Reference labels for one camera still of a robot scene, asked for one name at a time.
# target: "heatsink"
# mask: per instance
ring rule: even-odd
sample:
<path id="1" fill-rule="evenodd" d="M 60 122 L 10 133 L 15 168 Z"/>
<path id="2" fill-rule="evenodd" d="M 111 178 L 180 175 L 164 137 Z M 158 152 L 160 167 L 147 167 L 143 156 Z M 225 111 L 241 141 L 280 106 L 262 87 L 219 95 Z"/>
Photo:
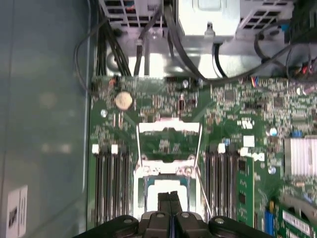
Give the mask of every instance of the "heatsink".
<path id="1" fill-rule="evenodd" d="M 284 170 L 286 176 L 317 176 L 317 138 L 284 140 Z"/>

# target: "colored wire connector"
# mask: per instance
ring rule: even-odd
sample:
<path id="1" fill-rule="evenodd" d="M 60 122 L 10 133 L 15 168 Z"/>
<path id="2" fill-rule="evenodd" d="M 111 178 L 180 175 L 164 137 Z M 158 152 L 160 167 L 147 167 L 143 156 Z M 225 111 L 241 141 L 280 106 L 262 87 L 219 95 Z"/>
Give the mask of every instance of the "colored wire connector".
<path id="1" fill-rule="evenodd" d="M 251 83 L 254 88 L 256 88 L 259 84 L 259 77 L 251 77 Z"/>

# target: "barcode label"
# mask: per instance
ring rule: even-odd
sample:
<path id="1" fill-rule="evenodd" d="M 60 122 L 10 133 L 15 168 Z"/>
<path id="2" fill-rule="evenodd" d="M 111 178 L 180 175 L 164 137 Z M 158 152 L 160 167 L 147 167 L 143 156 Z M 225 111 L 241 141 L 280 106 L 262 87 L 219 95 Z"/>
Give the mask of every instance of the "barcode label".
<path id="1" fill-rule="evenodd" d="M 289 232 L 289 238 L 299 238 L 297 235 L 295 235 L 292 232 Z"/>
<path id="2" fill-rule="evenodd" d="M 5 238 L 21 238 L 26 233 L 28 186 L 8 194 Z"/>
<path id="3" fill-rule="evenodd" d="M 288 212 L 283 211 L 283 220 L 291 224 L 292 226 L 299 229 L 301 232 L 305 233 L 306 235 L 311 235 L 311 229 L 309 225 L 302 222 L 301 220 L 297 219 L 293 215 L 289 214 Z"/>

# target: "wire bundle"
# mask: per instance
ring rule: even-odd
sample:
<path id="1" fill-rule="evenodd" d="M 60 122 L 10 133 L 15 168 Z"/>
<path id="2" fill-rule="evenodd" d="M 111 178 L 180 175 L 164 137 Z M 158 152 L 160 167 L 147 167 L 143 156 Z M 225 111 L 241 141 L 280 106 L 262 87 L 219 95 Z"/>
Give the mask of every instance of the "wire bundle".
<path id="1" fill-rule="evenodd" d="M 160 19 L 161 15 L 162 15 L 162 6 L 158 7 L 152 19 L 148 22 L 148 24 L 142 29 L 140 33 L 140 36 L 138 38 L 138 46 L 137 46 L 137 59 L 136 59 L 134 72 L 133 72 L 134 76 L 138 76 L 140 73 L 140 66 L 141 66 L 141 59 L 142 59 L 142 52 L 143 52 L 143 42 L 144 42 L 145 35 L 150 30 L 150 28 L 154 26 L 156 21 Z"/>

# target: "white connector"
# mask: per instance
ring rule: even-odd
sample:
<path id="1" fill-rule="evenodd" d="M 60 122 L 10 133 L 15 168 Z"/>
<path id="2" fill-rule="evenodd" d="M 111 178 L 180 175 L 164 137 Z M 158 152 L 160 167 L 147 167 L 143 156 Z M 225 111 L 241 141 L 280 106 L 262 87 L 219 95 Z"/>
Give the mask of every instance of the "white connector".
<path id="1" fill-rule="evenodd" d="M 224 154 L 226 152 L 226 145 L 224 143 L 218 144 L 218 153 Z"/>
<path id="2" fill-rule="evenodd" d="M 113 154 L 113 155 L 118 154 L 118 145 L 116 145 L 116 144 L 111 145 L 111 154 Z"/>
<path id="3" fill-rule="evenodd" d="M 93 154 L 99 154 L 99 152 L 100 152 L 99 144 L 93 144 L 91 152 Z"/>

